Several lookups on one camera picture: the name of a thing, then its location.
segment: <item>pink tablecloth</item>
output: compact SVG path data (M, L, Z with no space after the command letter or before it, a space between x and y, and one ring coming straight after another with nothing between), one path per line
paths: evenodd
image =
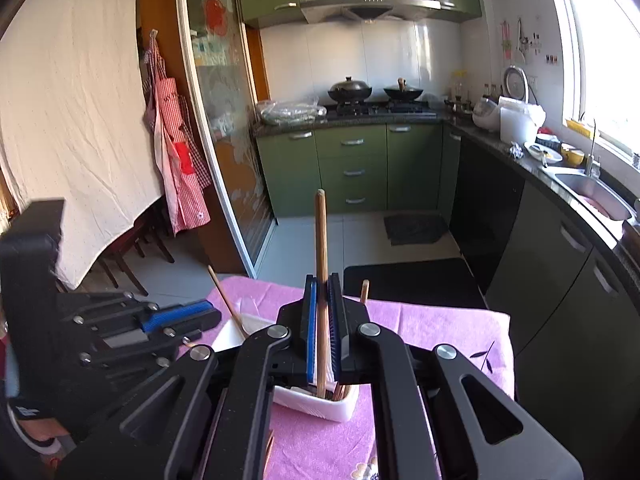
M275 320L279 308L299 300L301 288L232 277L223 282L229 300L242 302L242 312ZM204 334L211 344L229 313L213 290L207 298L222 311L220 325ZM251 312L253 306L257 312ZM509 316L488 310L443 308L370 300L372 321L394 330L412 345L432 349L450 343L513 397L513 351ZM368 386L360 387L353 418L339 424L295 412L277 404L271 412L274 447L265 478L367 480L377 477L375 430Z

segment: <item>white cloth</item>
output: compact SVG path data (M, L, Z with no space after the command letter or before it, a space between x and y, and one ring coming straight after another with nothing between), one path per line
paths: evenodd
M161 196L143 124L135 0L26 0L0 41L0 166L20 209L63 197L75 288Z

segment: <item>wooden chopstick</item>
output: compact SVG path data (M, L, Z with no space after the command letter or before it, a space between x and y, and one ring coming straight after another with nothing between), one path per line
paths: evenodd
M316 192L316 397L324 399L326 390L326 366L328 357L329 308L326 287L329 268L326 253L326 199L324 189Z
M269 430L269 436L267 437L267 451L264 453L264 470L262 471L263 476L267 473L267 465L271 458L271 451L273 451L273 430Z
M369 299L369 280L362 282L362 290L360 291L360 303L366 305ZM334 390L334 396L331 400L343 400L351 391L350 384L336 384Z
M211 266L207 266L207 270L209 271L209 275L211 276L213 283L216 284L216 288L220 292L220 296L222 296L222 300L225 302L226 307L229 309L229 313L231 314L232 319L236 322L236 326L238 327L238 330L242 334L242 337L247 339L249 337L249 333L242 326L242 319L236 312L236 308L233 306L233 304L229 301L229 298L226 296L225 291L222 288L222 284L220 283L220 280L216 276L216 273L213 272L213 269L211 268Z

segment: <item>plate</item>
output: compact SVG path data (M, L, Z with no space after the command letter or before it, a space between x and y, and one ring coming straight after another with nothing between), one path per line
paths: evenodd
M538 144L536 142L525 142L524 147L531 156L537 160L541 160L540 152L544 152L547 164L556 164L562 160L562 155L560 155L560 153L556 152L556 150L543 146L542 144Z

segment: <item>floor mat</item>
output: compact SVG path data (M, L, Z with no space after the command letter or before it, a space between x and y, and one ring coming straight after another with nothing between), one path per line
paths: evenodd
M360 296L369 280L372 300L431 306L486 308L476 280L462 258L408 262L344 269L345 296Z
M439 214L398 214L385 216L386 237L391 245L433 244L447 232Z

